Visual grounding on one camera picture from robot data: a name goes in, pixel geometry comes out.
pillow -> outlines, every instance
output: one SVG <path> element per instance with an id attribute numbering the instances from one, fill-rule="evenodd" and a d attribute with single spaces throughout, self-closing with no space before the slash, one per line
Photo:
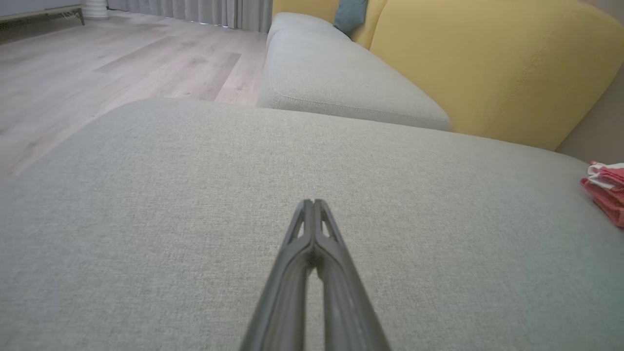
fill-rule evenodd
<path id="1" fill-rule="evenodd" d="M 367 2 L 368 0 L 340 0 L 334 18 L 334 27 L 346 35 L 353 32 L 364 23 Z"/>

fabric upholstery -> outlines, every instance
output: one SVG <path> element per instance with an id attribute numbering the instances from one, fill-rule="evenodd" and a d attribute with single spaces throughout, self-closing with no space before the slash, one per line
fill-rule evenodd
<path id="1" fill-rule="evenodd" d="M 577 1 L 393 0 L 371 52 L 461 133 L 555 149 L 624 60 L 624 29 Z"/>
<path id="2" fill-rule="evenodd" d="M 331 25 L 331 23 L 325 21 L 324 19 L 308 16 L 306 14 L 282 12 L 278 13 L 275 15 L 275 18 L 273 18 L 273 24 L 271 25 L 269 34 L 266 37 L 267 51 L 269 50 L 271 40 L 273 39 L 275 33 L 284 29 L 312 32 L 351 41 L 345 33 L 337 30 Z"/>
<path id="3" fill-rule="evenodd" d="M 381 15 L 381 11 L 384 9 L 387 0 L 368 0 L 366 6 L 366 18 L 364 24 L 359 26 L 352 34 L 351 39 L 362 45 L 366 49 L 371 48 L 373 42 L 373 35 L 375 34 L 375 28 L 377 28 L 377 21 Z"/>
<path id="4" fill-rule="evenodd" d="M 366 49 L 371 47 L 377 20 L 386 5 L 387 0 L 368 0 L 366 6 L 366 17 L 364 24 L 359 26 L 351 35 L 353 41 L 362 45 Z M 273 16 L 277 16 L 281 12 L 295 12 L 299 14 L 307 14 L 310 16 L 333 22 L 336 16 L 339 0 L 273 0 Z"/>
<path id="5" fill-rule="evenodd" d="M 368 0 L 340 0 L 334 18 L 334 27 L 350 35 L 357 27 L 364 24 L 367 3 Z"/>
<path id="6" fill-rule="evenodd" d="M 394 351 L 616 350 L 624 232 L 579 185 L 586 166 L 395 124 L 136 102 L 0 188 L 0 345 L 238 350 L 311 197 Z M 308 350 L 321 287 L 312 275 Z"/>
<path id="7" fill-rule="evenodd" d="M 294 12 L 334 22 L 340 0 L 273 0 L 273 17 L 280 12 Z"/>
<path id="8" fill-rule="evenodd" d="M 427 94 L 368 50 L 304 31 L 273 36 L 258 106 L 450 129 Z"/>

white vase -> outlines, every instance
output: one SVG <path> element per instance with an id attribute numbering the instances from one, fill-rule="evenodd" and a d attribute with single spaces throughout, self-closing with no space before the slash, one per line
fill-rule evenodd
<path id="1" fill-rule="evenodd" d="M 87 19 L 108 19 L 106 0 L 84 0 L 82 15 Z"/>

gray sofa cushion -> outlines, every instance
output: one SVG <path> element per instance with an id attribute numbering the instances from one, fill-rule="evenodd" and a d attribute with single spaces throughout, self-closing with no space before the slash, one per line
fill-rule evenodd
<path id="1" fill-rule="evenodd" d="M 266 50 L 271 44 L 271 40 L 275 33 L 282 30 L 297 30 L 306 31 L 323 36 L 334 37 L 336 39 L 342 39 L 345 41 L 351 41 L 351 39 L 343 32 L 332 26 L 331 23 L 320 19 L 318 17 L 309 16 L 307 14 L 292 13 L 292 12 L 280 12 L 275 15 L 271 22 L 271 28 L 269 34 L 266 37 Z"/>
<path id="2" fill-rule="evenodd" d="M 304 31 L 273 36 L 258 106 L 451 128 L 427 94 L 359 44 Z"/>
<path id="3" fill-rule="evenodd" d="M 0 345 L 237 350 L 295 205 L 324 198 L 394 351 L 615 350 L 624 240 L 583 162 L 478 137 L 152 100 L 0 189 Z M 323 348 L 321 284 L 308 350 Z"/>

wall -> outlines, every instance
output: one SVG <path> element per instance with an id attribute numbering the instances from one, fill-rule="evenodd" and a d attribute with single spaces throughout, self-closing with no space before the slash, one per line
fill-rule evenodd
<path id="1" fill-rule="evenodd" d="M 624 0 L 586 2 L 592 2 L 624 24 Z M 624 162 L 624 67 L 592 110 L 557 148 L 557 152 L 585 162 Z"/>

